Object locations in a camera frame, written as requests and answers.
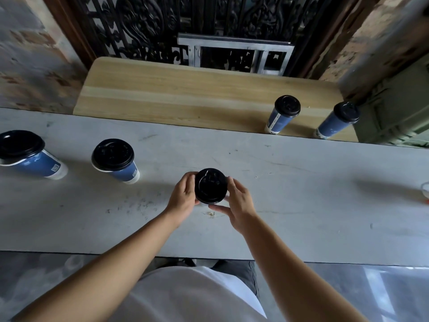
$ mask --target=white table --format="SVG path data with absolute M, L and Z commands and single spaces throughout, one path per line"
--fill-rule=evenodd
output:
M 0 132 L 28 129 L 70 168 L 59 181 L 0 167 L 0 250 L 102 253 L 161 212 L 187 171 L 239 179 L 261 217 L 305 261 L 429 266 L 429 152 L 0 108 Z M 142 177 L 90 164 L 103 139 L 130 143 Z M 250 259 L 228 217 L 197 206 L 160 256 Z

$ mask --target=forearm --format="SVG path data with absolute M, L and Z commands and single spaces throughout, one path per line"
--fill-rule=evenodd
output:
M 104 321 L 178 227 L 164 212 L 30 304 L 14 321 Z
M 243 236 L 288 320 L 367 321 L 300 260 L 258 216 L 244 222 Z

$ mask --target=person's left arm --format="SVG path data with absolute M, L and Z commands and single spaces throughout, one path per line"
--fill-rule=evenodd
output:
M 176 184 L 166 209 L 15 316 L 25 322 L 105 321 L 117 309 L 170 234 L 190 215 L 195 172 Z

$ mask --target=hand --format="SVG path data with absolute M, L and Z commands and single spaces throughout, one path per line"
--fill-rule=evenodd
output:
M 229 197 L 225 200 L 229 202 L 229 208 L 211 204 L 208 207 L 212 210 L 222 212 L 229 216 L 231 225 L 241 234 L 243 234 L 243 222 L 250 216 L 257 216 L 253 206 L 252 196 L 248 189 L 236 179 L 228 177 Z
M 200 202 L 195 199 L 195 174 L 198 172 L 188 172 L 176 184 L 164 210 L 173 216 L 178 226 L 190 215 L 194 205 Z

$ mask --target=person's right hand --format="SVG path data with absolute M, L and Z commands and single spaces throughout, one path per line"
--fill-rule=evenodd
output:
M 208 207 L 228 215 L 232 226 L 239 233 L 242 233 L 245 219 L 251 216 L 257 216 L 255 208 L 253 207 L 252 196 L 249 190 L 236 179 L 229 176 L 227 180 L 229 197 L 225 197 L 225 200 L 229 202 L 230 207 L 228 208 L 217 204 L 211 204 Z

